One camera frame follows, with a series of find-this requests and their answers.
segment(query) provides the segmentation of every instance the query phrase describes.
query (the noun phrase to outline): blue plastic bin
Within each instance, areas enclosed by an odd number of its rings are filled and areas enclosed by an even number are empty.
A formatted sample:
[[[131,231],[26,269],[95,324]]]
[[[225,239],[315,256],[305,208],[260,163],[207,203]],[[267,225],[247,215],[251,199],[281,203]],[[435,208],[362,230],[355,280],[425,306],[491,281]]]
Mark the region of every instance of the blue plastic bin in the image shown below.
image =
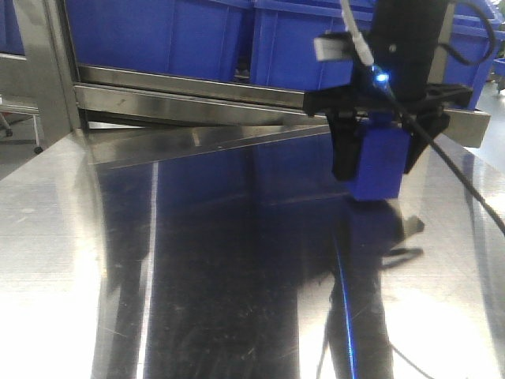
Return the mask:
[[[24,54],[13,0],[0,0],[0,52]]]
[[[230,81],[249,0],[67,0],[77,60]]]
[[[489,21],[493,28],[497,29],[503,23],[503,17],[496,11],[493,4],[484,3],[487,8],[483,8],[483,11],[492,15]],[[495,31],[495,34],[497,38],[496,49],[491,57],[480,65],[465,66],[450,55],[447,58],[443,81],[445,83],[465,84],[473,88],[472,99],[467,107],[470,110],[475,109],[482,88],[484,88],[484,84],[488,79],[489,71],[492,68],[493,59],[498,53],[499,45],[501,41],[505,40],[504,32]],[[458,15],[454,17],[451,45],[469,60],[478,60],[488,49],[488,36],[482,27],[482,23],[476,17]]]
[[[313,40],[345,25],[338,5],[327,2],[257,0],[251,83],[314,90],[347,84],[351,62],[318,62]],[[372,13],[354,12],[361,29],[369,29]]]

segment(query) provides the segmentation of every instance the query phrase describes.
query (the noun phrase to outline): metal table surface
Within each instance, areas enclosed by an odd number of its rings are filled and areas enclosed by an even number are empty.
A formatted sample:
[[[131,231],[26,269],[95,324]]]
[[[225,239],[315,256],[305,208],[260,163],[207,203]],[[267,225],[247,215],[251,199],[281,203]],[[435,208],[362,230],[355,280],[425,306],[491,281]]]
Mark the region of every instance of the metal table surface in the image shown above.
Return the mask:
[[[1,377],[504,377],[503,236],[433,152],[359,204],[327,134],[226,130],[72,135],[0,182]]]

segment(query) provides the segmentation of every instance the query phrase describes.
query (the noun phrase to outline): metal rail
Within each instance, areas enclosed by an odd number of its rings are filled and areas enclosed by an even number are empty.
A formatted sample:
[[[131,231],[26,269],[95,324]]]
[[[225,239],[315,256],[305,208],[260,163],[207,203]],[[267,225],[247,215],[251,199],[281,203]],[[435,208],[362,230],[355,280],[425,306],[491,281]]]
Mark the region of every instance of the metal rail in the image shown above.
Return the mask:
[[[40,114],[46,143],[88,124],[85,113],[157,123],[307,126],[303,92],[125,69],[78,66],[62,0],[14,0],[26,58],[0,54],[0,111]],[[490,116],[448,111],[447,135],[478,147]]]

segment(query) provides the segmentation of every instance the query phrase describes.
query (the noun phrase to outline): white connector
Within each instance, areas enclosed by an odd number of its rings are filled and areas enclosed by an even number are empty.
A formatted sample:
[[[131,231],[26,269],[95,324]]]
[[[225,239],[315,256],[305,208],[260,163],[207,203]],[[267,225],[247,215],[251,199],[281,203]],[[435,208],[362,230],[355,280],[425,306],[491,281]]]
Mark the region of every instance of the white connector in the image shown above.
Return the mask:
[[[361,62],[367,66],[373,66],[373,55],[370,51],[370,47],[366,43],[363,35],[357,28],[356,21],[354,20],[353,11],[350,8],[349,0],[340,0],[340,6],[342,7],[342,18],[347,30],[353,38],[353,43],[356,48],[357,56],[360,58]]]

